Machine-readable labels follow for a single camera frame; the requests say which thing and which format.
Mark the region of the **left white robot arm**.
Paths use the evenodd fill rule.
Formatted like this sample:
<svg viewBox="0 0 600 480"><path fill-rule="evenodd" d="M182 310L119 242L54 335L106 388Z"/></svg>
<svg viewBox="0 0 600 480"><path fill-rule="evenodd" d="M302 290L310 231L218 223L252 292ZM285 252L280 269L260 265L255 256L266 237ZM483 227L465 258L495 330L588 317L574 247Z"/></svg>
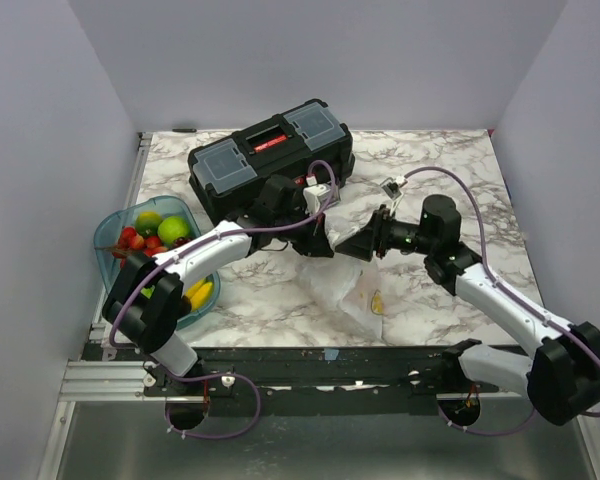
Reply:
<svg viewBox="0 0 600 480"><path fill-rule="evenodd" d="M193 308L187 290L274 239L290 243L305 256L332 256L325 211L338 193L333 176L320 181L310 173L297 183L273 175L250 195L241 196L209 233L164 253L132 255L102 309L111 333L124 335L126 346L162 366L177 393L194 393L202 380L199 357L176 331L178 321Z"/></svg>

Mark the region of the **white plastic bag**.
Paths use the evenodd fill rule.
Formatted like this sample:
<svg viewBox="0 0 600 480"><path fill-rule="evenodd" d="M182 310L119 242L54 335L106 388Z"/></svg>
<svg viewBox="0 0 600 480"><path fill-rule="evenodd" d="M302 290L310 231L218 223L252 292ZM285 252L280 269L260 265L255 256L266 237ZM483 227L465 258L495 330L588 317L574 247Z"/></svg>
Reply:
<svg viewBox="0 0 600 480"><path fill-rule="evenodd" d="M370 217L366 204L356 209L341 201L330 207L326 211L325 231L334 255L301 260L296 266L296 278L338 329L379 340L383 304L378 264L374 259L366 261L336 251L359 233Z"/></svg>

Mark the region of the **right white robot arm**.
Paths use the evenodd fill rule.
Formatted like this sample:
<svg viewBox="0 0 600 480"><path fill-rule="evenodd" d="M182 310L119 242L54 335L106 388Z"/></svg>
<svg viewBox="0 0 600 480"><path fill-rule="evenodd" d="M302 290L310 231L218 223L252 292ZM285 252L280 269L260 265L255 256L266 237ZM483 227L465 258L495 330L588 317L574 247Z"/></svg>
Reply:
<svg viewBox="0 0 600 480"><path fill-rule="evenodd" d="M561 426L579 415L594 416L600 403L600 330L574 324L530 301L490 270L485 257L460 239L455 202L430 195L418 223L402 222L386 205L359 226L333 218L326 224L335 252L360 260L395 249L424 257L431 280L471 304L507 332L522 354L466 340L448 349L440 379L460 392L474 382L523 396L550 423Z"/></svg>

